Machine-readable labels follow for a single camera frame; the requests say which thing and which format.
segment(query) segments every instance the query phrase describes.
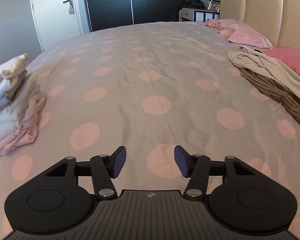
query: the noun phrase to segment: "upholstered headboard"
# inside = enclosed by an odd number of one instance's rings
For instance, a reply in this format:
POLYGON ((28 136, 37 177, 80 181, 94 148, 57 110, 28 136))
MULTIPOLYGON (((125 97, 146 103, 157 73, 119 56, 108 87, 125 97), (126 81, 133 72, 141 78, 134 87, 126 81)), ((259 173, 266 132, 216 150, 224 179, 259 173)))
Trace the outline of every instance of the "upholstered headboard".
POLYGON ((275 47, 300 51, 300 0, 221 0, 220 19, 242 21, 275 47))

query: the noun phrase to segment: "gray bedspread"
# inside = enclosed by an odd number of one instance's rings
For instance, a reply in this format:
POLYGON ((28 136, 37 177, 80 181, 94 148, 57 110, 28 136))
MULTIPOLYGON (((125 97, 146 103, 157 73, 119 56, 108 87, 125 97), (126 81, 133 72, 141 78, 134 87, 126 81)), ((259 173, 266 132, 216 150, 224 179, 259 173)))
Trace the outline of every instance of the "gray bedspread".
MULTIPOLYGON (((0 239, 7 195, 66 156, 87 161, 127 148, 122 189, 180 189, 173 149, 234 155, 293 192, 300 238, 300 125, 227 58, 238 44, 197 23, 150 23, 74 37, 28 71, 47 94, 37 140, 0 157, 0 239)), ((209 192, 221 183, 212 178, 209 192)), ((79 184, 93 192, 91 180, 79 184)))

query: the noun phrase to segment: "wardrobe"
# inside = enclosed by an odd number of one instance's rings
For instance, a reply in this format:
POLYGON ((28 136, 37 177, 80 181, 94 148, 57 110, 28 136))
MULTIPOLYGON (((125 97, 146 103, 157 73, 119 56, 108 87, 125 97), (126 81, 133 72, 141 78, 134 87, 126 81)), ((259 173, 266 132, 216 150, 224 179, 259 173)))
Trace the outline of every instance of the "wardrobe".
POLYGON ((187 0, 87 0, 92 31, 124 25, 178 21, 187 0))

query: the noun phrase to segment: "white nightstand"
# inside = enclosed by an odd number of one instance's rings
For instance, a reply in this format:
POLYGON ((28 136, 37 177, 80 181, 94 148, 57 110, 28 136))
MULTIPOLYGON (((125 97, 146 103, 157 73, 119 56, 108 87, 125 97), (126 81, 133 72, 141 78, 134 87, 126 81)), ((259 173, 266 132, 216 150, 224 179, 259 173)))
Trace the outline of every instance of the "white nightstand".
POLYGON ((182 8, 182 18, 193 22, 207 22, 210 19, 219 19, 219 13, 208 10, 182 8))

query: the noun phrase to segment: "metal screw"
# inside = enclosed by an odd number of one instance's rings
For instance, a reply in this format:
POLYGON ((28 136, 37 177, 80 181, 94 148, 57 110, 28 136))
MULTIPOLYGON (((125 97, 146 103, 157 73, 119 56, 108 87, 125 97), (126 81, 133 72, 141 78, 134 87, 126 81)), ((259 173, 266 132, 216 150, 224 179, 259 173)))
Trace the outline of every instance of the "metal screw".
POLYGON ((99 190, 99 195, 103 197, 110 197, 114 194, 114 190, 110 188, 103 188, 99 190))
POLYGON ((199 197, 202 195, 202 191, 196 188, 189 189, 186 193, 190 197, 199 197))

